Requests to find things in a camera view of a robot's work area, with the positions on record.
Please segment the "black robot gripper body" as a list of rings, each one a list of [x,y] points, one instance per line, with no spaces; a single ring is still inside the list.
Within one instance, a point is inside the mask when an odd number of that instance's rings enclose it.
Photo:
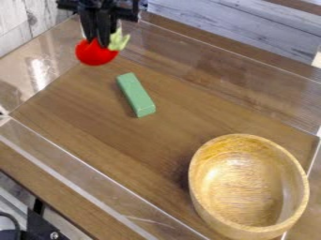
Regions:
[[[123,0],[56,0],[60,9],[78,12],[81,9],[107,11],[116,19],[137,22],[140,0],[129,0],[128,4]]]

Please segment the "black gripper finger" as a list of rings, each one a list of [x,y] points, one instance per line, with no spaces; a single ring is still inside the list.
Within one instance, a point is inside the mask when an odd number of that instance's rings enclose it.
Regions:
[[[96,35],[98,44],[107,48],[111,42],[111,34],[116,31],[116,14],[113,9],[100,9],[96,13]]]
[[[90,8],[80,7],[77,9],[82,33],[86,41],[92,41],[96,38],[96,16],[94,10]]]

